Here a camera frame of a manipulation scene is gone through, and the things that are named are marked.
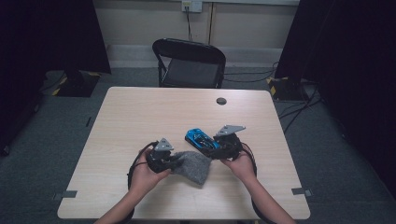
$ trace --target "human arm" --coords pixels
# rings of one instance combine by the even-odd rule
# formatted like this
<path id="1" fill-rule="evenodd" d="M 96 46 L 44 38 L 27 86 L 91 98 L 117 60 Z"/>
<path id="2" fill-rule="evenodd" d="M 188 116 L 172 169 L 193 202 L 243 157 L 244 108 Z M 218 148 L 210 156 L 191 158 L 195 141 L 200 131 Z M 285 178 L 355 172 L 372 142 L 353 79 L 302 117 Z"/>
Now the human arm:
<path id="1" fill-rule="evenodd" d="M 247 152 L 250 151 L 246 145 L 243 145 L 243 147 Z M 241 180 L 253 202 L 265 217 L 279 224 L 295 223 L 292 217 L 274 200 L 257 179 L 253 163 L 246 151 L 242 151 L 234 161 L 221 160 L 221 162 L 228 166 L 233 174 Z"/>
<path id="2" fill-rule="evenodd" d="M 147 149 L 139 157 L 138 164 L 134 168 L 131 187 L 124 197 L 108 210 L 95 223 L 117 223 L 124 220 L 140 201 L 164 178 L 169 176 L 170 170 L 154 173 L 147 165 L 146 157 L 150 153 Z"/>

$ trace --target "black cable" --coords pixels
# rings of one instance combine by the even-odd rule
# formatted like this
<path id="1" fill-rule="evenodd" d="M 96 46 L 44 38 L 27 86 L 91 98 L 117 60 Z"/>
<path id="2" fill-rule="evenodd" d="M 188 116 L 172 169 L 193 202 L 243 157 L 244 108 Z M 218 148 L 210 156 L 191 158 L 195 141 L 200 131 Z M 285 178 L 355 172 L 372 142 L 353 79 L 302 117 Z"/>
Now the black cable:
<path id="1" fill-rule="evenodd" d="M 288 116 L 288 115 L 292 115 L 292 114 L 294 114 L 294 113 L 297 113 L 299 110 L 305 109 L 305 107 L 310 107 L 310 106 L 312 106 L 312 105 L 315 105 L 315 104 L 319 103 L 320 101 L 321 101 L 321 98 L 320 98 L 319 100 L 317 100 L 316 102 L 314 102 L 313 104 L 311 104 L 311 105 L 307 105 L 307 104 L 305 104 L 305 103 L 302 103 L 302 104 L 305 104 L 305 106 L 303 106 L 302 108 L 293 110 L 293 111 L 291 111 L 291 112 L 289 112 L 289 113 L 287 113 L 287 114 L 285 114 L 285 115 L 282 115 L 282 116 L 279 115 L 278 118 L 279 118 L 279 119 L 283 119 L 283 118 L 285 118 L 285 117 Z"/>
<path id="2" fill-rule="evenodd" d="M 210 39 L 210 37 L 212 36 L 212 21 L 213 21 L 213 16 L 214 16 L 214 14 L 215 14 L 215 12 L 213 11 L 213 5 L 214 5 L 214 3 L 212 2 L 212 3 L 210 3 L 210 23 L 209 23 L 209 35 L 208 35 L 208 40 L 207 40 L 207 44 L 209 44 L 210 45 L 210 41 L 211 41 L 211 39 Z"/>
<path id="3" fill-rule="evenodd" d="M 294 100 L 277 100 L 273 99 L 274 103 L 280 103 L 280 104 L 293 104 L 293 105 L 302 105 L 304 102 L 303 101 L 294 101 Z"/>
<path id="4" fill-rule="evenodd" d="M 187 23 L 189 24 L 189 40 L 192 42 L 192 34 L 191 34 L 191 28 L 190 28 L 190 8 L 184 7 L 184 9 L 186 10 Z"/>
<path id="5" fill-rule="evenodd" d="M 62 75 L 52 84 L 50 84 L 48 87 L 45 87 L 39 91 L 46 91 L 47 89 L 53 87 L 56 83 L 59 83 L 59 81 L 62 79 L 62 77 L 64 76 L 64 72 L 62 73 Z"/>
<path id="6" fill-rule="evenodd" d="M 129 173 L 127 174 L 128 175 L 128 189 L 129 189 L 129 187 L 131 187 L 131 180 L 132 180 L 132 175 L 134 173 L 134 168 L 137 165 L 146 163 L 146 162 L 140 162 L 140 163 L 136 164 L 137 161 L 142 156 L 142 154 L 146 151 L 146 149 L 148 149 L 151 146 L 155 146 L 157 143 L 158 142 L 151 142 L 151 143 L 147 144 L 142 150 L 139 151 L 139 153 L 137 154 L 136 158 L 134 158 L 134 162 L 132 163 L 131 167 L 129 168 Z"/>
<path id="7" fill-rule="evenodd" d="M 224 78 L 223 80 L 224 81 L 231 81 L 231 82 L 259 82 L 259 81 L 263 81 L 263 80 L 267 79 L 268 77 L 270 77 L 274 73 L 274 71 L 275 70 L 265 72 L 265 73 L 271 72 L 271 74 L 266 76 L 266 77 L 263 77 L 263 78 L 260 78 L 260 79 L 256 79 L 256 80 L 240 81 L 240 80 L 230 80 L 230 79 L 227 79 L 227 78 Z"/>
<path id="8" fill-rule="evenodd" d="M 225 76 L 229 76 L 229 75 L 234 75 L 234 76 L 237 75 L 237 76 L 238 76 L 238 75 L 256 75 L 256 74 L 267 74 L 267 73 L 271 73 L 270 75 L 268 75 L 268 76 L 266 76 L 266 77 L 264 77 L 264 78 L 260 78 L 260 79 L 256 79 L 256 80 L 248 80 L 248 81 L 231 80 L 231 79 L 227 79 L 227 78 L 224 78 L 223 80 L 225 80 L 225 81 L 231 81 L 231 82 L 246 82 L 246 83 L 248 83 L 248 82 L 259 82 L 259 81 L 263 81 L 263 80 L 267 79 L 268 77 L 270 77 L 270 76 L 276 71 L 275 64 L 277 64 L 277 63 L 279 63 L 279 62 L 273 63 L 272 70 L 266 71 L 266 72 L 225 73 L 225 74 L 224 74 Z"/>
<path id="9" fill-rule="evenodd" d="M 245 145 L 249 150 L 249 151 L 247 151 L 246 149 L 242 148 L 242 150 L 245 151 L 247 153 L 247 155 L 250 157 L 251 163 L 253 165 L 254 175 L 257 177 L 257 165 L 256 165 L 256 161 L 254 160 L 253 151 L 250 149 L 250 147 L 246 143 L 242 143 L 242 144 Z M 262 212 L 259 210 L 257 205 L 254 203 L 253 198 L 251 198 L 251 205 L 253 206 L 254 212 L 261 220 L 263 220 L 265 223 L 275 224 L 275 222 L 273 222 L 268 217 L 266 217 L 265 215 L 262 214 Z"/>
<path id="10" fill-rule="evenodd" d="M 288 107 L 284 108 L 284 109 L 282 110 L 282 112 L 281 112 L 278 116 L 281 117 L 281 116 L 283 115 L 283 113 L 285 113 L 288 109 L 290 109 L 290 108 L 292 108 L 292 107 L 295 107 L 295 106 L 297 106 L 297 105 L 303 105 L 303 104 L 304 104 L 304 103 L 297 103 L 297 104 L 295 104 L 295 105 L 288 106 Z"/>
<path id="11" fill-rule="evenodd" d="M 305 109 L 308 108 L 309 106 L 312 106 L 312 105 L 317 104 L 317 103 L 320 101 L 320 99 L 319 99 L 318 101 L 314 102 L 312 105 L 309 104 L 309 103 L 311 103 L 312 99 L 314 99 L 314 96 L 315 96 L 315 93 L 317 92 L 317 90 L 318 90 L 318 86 L 315 87 L 314 92 L 312 93 L 311 97 L 309 97 L 309 99 L 308 99 L 308 101 L 306 102 L 306 104 L 305 104 L 302 108 L 300 108 L 300 109 L 294 111 L 294 112 L 297 112 L 297 114 L 296 114 L 296 115 L 293 117 L 293 119 L 289 122 L 288 126 L 286 126 L 285 130 L 283 131 L 283 133 L 286 133 L 286 132 L 288 131 L 290 125 L 297 119 L 297 117 L 301 114 L 301 112 L 303 112 L 303 110 L 305 110 Z"/>
<path id="12" fill-rule="evenodd" d="M 147 164 L 147 162 L 146 162 L 146 161 L 144 161 L 144 162 L 139 162 L 138 164 L 136 164 L 136 165 L 134 166 L 134 168 L 136 168 L 136 166 L 141 165 L 141 164 Z"/>

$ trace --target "human hand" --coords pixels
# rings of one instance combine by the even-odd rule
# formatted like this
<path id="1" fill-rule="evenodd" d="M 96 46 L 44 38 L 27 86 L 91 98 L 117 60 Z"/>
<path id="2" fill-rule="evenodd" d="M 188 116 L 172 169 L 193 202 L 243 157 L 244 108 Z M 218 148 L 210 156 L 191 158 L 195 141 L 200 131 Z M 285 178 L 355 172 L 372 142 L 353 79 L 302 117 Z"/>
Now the human hand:
<path id="1" fill-rule="evenodd" d="M 247 145 L 242 144 L 242 146 L 246 151 L 250 152 L 250 148 L 248 148 Z M 246 151 L 241 151 L 238 158 L 234 161 L 220 160 L 244 183 L 251 178 L 256 178 L 253 170 L 253 163 Z"/>
<path id="2" fill-rule="evenodd" d="M 149 168 L 146 157 L 149 155 L 151 150 L 152 149 L 149 148 L 146 149 L 139 157 L 132 175 L 130 191 L 137 190 L 137 192 L 147 194 L 149 191 L 154 189 L 162 179 L 170 175 L 170 169 L 156 174 Z"/>

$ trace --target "wrist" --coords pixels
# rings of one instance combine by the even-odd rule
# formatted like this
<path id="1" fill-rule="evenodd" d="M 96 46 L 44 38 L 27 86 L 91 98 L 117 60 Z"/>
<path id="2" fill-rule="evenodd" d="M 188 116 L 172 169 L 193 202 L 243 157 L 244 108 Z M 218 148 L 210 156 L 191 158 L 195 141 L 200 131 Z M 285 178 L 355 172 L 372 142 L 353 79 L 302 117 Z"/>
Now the wrist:
<path id="1" fill-rule="evenodd" d="M 144 189 L 141 189 L 141 188 L 132 188 L 132 187 L 131 187 L 131 188 L 128 190 L 127 195 L 128 195 L 128 197 L 135 198 L 136 200 L 140 201 L 140 200 L 142 200 L 142 199 L 146 196 L 147 193 L 148 193 L 148 191 L 146 191 L 146 190 L 144 190 Z"/>
<path id="2" fill-rule="evenodd" d="M 255 175 L 243 175 L 239 179 L 242 181 L 245 187 L 259 181 Z"/>

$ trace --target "electrical outlet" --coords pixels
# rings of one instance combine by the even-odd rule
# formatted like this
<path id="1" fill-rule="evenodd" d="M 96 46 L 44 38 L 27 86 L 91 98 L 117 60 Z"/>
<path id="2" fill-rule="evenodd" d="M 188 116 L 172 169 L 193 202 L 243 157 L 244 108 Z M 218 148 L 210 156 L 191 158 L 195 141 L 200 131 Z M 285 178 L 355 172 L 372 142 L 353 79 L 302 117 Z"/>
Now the electrical outlet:
<path id="1" fill-rule="evenodd" d="M 181 1 L 181 11 L 192 12 L 192 1 Z"/>

